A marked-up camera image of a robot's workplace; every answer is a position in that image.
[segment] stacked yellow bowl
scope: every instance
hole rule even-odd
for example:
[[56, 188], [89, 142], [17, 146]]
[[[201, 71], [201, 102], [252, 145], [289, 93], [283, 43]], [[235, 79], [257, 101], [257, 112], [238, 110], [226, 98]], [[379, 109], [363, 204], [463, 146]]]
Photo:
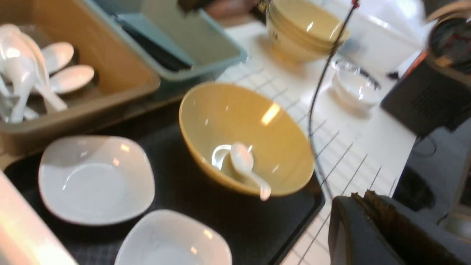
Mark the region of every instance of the stacked yellow bowl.
[[[342, 21], [307, 0], [273, 0], [267, 12], [267, 28], [275, 47], [295, 61], [325, 58], [333, 48]], [[339, 41], [349, 37], [346, 30]]]

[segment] white container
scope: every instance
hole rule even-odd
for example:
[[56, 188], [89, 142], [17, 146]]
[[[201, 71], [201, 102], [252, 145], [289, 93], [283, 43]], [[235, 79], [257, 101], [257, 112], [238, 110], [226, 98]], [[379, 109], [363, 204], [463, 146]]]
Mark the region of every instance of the white container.
[[[345, 19], [350, 6], [329, 0], [325, 9], [340, 19]], [[397, 68], [418, 50], [422, 44], [405, 36], [388, 23], [373, 16], [354, 11], [347, 28], [350, 39], [340, 48], [339, 53], [370, 72], [386, 74]]]

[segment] white plate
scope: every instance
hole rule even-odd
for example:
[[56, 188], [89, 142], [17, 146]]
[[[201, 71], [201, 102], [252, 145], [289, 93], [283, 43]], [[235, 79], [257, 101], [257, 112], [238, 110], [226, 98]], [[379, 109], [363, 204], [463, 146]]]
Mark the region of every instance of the white plate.
[[114, 265], [231, 265], [226, 241], [180, 213], [157, 210], [129, 232]]
[[143, 213], [155, 182], [144, 150], [111, 136], [62, 138], [42, 155], [39, 191], [48, 210], [74, 224], [116, 224]]

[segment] brown plastic bin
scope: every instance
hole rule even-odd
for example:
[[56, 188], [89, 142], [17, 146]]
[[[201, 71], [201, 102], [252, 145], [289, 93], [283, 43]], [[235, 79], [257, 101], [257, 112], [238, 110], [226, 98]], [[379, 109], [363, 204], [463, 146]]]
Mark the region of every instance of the brown plastic bin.
[[66, 41], [75, 47], [72, 64], [95, 69], [94, 80], [79, 92], [63, 97], [67, 111], [45, 114], [42, 99], [31, 96], [28, 106], [41, 117], [20, 124], [0, 122], [5, 151], [21, 155], [44, 148], [53, 140], [93, 129], [154, 92], [157, 73], [134, 52], [103, 17], [81, 0], [3, 0], [0, 24], [12, 23], [31, 35], [41, 48]]

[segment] bowl of spoons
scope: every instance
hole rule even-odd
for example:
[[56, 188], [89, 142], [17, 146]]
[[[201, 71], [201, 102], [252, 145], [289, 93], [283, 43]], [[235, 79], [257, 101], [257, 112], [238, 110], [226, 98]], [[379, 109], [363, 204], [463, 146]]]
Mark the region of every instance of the bowl of spoons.
[[27, 106], [30, 96], [43, 97], [47, 113], [68, 109], [60, 97], [88, 84], [95, 71], [87, 65], [66, 67], [74, 54], [70, 43], [43, 49], [13, 24], [0, 26], [0, 115], [8, 123], [34, 120], [39, 114]]

